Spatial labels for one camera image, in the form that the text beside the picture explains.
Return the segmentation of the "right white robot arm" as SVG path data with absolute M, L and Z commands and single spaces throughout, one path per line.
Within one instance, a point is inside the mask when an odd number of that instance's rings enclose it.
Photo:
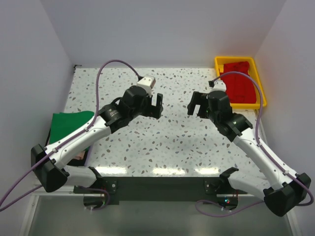
M 249 120 L 232 111 L 225 92 L 195 91 L 188 104 L 188 115 L 193 114 L 197 105 L 200 107 L 197 116 L 211 120 L 217 130 L 239 147 L 266 177 L 266 181 L 246 178 L 238 168 L 229 168 L 220 175 L 222 192 L 242 190 L 252 194 L 263 200 L 276 216 L 284 216 L 301 204 L 309 192 L 311 178 L 281 161 L 259 138 Z

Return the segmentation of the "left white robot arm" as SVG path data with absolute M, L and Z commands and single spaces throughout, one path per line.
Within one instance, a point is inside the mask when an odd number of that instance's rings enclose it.
M 72 167 L 68 163 L 75 155 L 128 124 L 138 116 L 159 119 L 163 111 L 163 95 L 152 96 L 140 86 L 131 86 L 123 96 L 114 99 L 80 128 L 63 139 L 31 149 L 31 165 L 46 192 L 54 192 L 65 185 L 85 187 L 91 193 L 102 187 L 102 176 L 93 167 Z

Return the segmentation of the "red t shirt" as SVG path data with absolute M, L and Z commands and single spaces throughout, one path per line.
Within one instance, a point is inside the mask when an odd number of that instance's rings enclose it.
M 247 61 L 226 63 L 221 74 L 237 71 L 248 74 L 250 64 Z M 255 88 L 251 80 L 240 74 L 229 74 L 221 78 L 226 84 L 226 93 L 231 103 L 253 104 L 256 103 Z

